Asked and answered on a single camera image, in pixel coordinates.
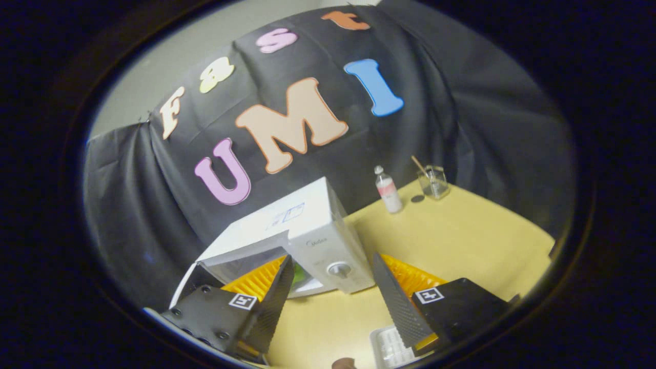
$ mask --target yellow table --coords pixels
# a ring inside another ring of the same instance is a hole
[[[399,189],[404,209],[389,214],[382,200],[349,215],[366,248],[445,280],[467,277],[508,301],[525,295],[550,264],[554,239],[538,226],[461,188],[440,201],[410,199],[417,181]],[[377,287],[287,300],[267,358],[275,368],[329,369],[352,357],[375,369],[369,334],[392,325]]]

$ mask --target blue letter i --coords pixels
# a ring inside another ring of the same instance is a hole
[[[344,71],[356,76],[373,101],[371,112],[376,117],[387,116],[403,108],[403,100],[394,96],[387,82],[378,71],[378,63],[373,59],[363,59],[348,63]]]

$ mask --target white bottle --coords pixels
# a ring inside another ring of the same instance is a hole
[[[382,171],[380,165],[376,166],[373,172],[376,173],[376,187],[378,188],[378,193],[382,201],[385,203],[385,207],[387,207],[387,211],[392,214],[398,213],[403,209],[403,203],[401,203],[399,192],[396,190],[396,186],[394,186],[394,181]]]

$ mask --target midea logo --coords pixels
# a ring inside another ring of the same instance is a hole
[[[326,242],[328,239],[327,238],[320,238],[319,240],[316,241],[307,241],[305,244],[306,246],[316,246],[318,244],[322,244]]]

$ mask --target wooden stick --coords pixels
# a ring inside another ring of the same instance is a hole
[[[421,165],[421,163],[417,160],[417,158],[415,158],[414,155],[412,155],[411,158],[412,158],[412,160],[415,162],[415,164],[419,167],[419,169],[421,169],[421,171],[424,172],[424,175],[425,175],[426,177],[430,178],[430,177],[428,176],[428,173],[426,173],[426,170],[424,169],[424,166]]]

